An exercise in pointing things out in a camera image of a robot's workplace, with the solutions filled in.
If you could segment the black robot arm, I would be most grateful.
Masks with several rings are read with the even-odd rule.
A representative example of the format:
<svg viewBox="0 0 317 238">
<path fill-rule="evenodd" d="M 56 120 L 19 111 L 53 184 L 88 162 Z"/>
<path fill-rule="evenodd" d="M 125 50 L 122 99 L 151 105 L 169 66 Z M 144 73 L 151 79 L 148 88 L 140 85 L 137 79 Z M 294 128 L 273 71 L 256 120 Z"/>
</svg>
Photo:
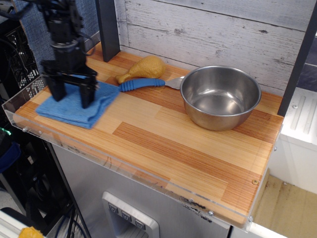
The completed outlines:
<svg viewBox="0 0 317 238">
<path fill-rule="evenodd" d="M 44 17 L 51 36 L 53 60 L 43 60 L 48 87 L 56 101 L 63 99 L 66 84 L 79 87 L 82 108 L 94 101 L 97 72 L 86 65 L 82 17 L 73 0 L 31 0 Z"/>
</svg>

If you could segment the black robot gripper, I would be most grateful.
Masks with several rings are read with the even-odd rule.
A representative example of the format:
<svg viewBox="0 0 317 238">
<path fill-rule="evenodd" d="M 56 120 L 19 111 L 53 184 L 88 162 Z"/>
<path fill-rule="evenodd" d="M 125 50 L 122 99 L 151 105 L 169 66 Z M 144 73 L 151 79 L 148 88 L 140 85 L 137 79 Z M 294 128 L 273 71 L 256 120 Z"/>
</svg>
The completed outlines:
<svg viewBox="0 0 317 238">
<path fill-rule="evenodd" d="M 80 86 L 82 108 L 86 109 L 95 99 L 97 72 L 86 65 L 83 38 L 69 43 L 52 42 L 54 59 L 43 60 L 43 74 L 52 97 L 59 102 L 66 95 L 65 85 Z"/>
</svg>

